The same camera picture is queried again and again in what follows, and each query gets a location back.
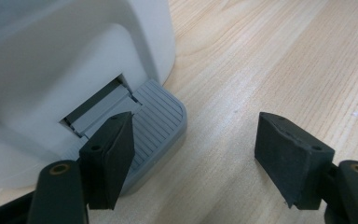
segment white plastic device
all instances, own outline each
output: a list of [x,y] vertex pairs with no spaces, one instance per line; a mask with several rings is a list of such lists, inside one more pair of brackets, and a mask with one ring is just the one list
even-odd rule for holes
[[162,84],[173,62],[166,0],[0,0],[0,188],[59,160],[62,119],[107,83]]

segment wooden table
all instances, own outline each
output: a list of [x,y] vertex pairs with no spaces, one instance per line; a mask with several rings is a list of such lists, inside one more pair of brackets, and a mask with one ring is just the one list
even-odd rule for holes
[[[357,0],[171,0],[176,62],[165,88],[186,137],[115,211],[91,223],[324,223],[289,209],[254,159],[260,111],[358,160]],[[0,204],[32,190],[0,189]]]

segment ribbed rubber pad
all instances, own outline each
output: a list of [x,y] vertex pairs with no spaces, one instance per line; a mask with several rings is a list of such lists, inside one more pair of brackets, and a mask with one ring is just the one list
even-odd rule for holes
[[140,179],[186,129],[185,107],[156,81],[146,82],[132,96],[142,106],[132,118],[135,157],[122,193]]

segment light wood surface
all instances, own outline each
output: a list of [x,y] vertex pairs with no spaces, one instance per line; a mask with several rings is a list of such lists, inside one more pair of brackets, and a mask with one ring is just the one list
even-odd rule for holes
[[[324,223],[289,209],[254,159],[260,111],[358,160],[358,0],[171,0],[176,62],[165,88],[186,138],[115,211],[91,223]],[[32,190],[0,189],[0,204]]]

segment black clamp jaw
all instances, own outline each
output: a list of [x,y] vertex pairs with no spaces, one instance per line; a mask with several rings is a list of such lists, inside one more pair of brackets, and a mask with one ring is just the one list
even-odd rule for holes
[[79,151],[39,174],[36,190],[0,207],[0,223],[89,223],[89,209],[114,209],[135,155],[132,114],[108,119]]
[[261,112],[255,158],[289,207],[317,210],[326,223],[358,223],[358,161],[332,163],[335,150],[290,120]]

